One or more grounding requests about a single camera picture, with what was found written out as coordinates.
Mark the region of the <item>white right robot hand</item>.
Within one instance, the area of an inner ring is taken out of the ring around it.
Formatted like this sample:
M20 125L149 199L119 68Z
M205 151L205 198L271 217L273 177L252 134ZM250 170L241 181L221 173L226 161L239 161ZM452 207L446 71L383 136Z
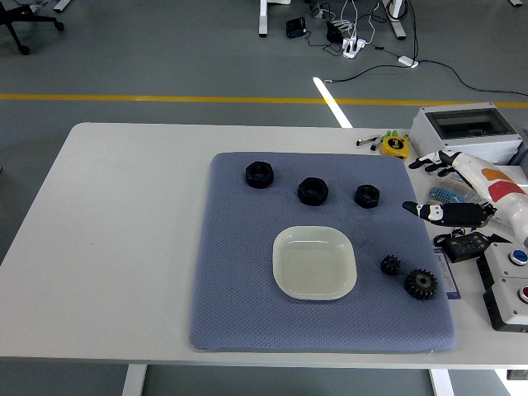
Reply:
M409 167L423 166L439 177L456 172L481 199L476 203L425 205L411 201L402 207L432 224L445 227L480 228L491 217L511 225L516 240L527 244L527 194L495 165L467 153L437 151L418 158Z

